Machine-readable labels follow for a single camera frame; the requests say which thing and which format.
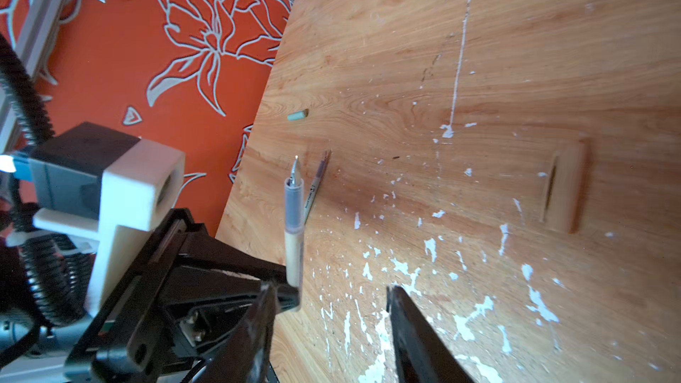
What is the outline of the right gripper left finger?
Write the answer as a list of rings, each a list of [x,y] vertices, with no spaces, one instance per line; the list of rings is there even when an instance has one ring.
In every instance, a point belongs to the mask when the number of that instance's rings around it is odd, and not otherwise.
[[[197,382],[264,382],[270,363],[277,290],[265,285]]]

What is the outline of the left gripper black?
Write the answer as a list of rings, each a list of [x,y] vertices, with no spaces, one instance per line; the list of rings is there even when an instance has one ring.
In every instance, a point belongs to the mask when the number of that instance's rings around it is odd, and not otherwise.
[[[152,233],[70,352],[70,382],[155,382],[182,373],[196,381],[265,285],[278,313],[298,290],[283,265],[209,235],[189,210],[173,209]]]

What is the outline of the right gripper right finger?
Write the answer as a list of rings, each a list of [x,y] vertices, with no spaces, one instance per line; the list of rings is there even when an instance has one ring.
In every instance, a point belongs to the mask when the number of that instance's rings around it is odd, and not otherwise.
[[[387,288],[387,312],[399,382],[474,382],[400,285]]]

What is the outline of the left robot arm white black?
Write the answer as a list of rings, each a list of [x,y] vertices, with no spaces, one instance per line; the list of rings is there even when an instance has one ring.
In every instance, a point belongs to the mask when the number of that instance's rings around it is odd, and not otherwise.
[[[9,155],[18,260],[1,266],[1,363],[63,355],[67,382],[273,382],[276,316],[300,291],[286,267],[211,237],[175,203],[184,154],[93,123],[62,134],[19,57],[1,86],[26,147]]]

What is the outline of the green pen left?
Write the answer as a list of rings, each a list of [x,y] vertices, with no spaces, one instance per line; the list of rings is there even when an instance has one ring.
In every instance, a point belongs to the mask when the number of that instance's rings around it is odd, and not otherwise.
[[[317,167],[317,172],[315,177],[312,180],[312,183],[310,185],[310,191],[308,193],[307,199],[304,204],[304,220],[307,221],[310,215],[310,211],[312,209],[312,206],[314,204],[314,200],[317,196],[317,192],[319,191],[319,187],[321,186],[322,179],[324,177],[324,174],[326,172],[327,166],[329,164],[329,160],[331,157],[332,151],[331,150],[326,150],[323,156],[323,159],[319,166]]]

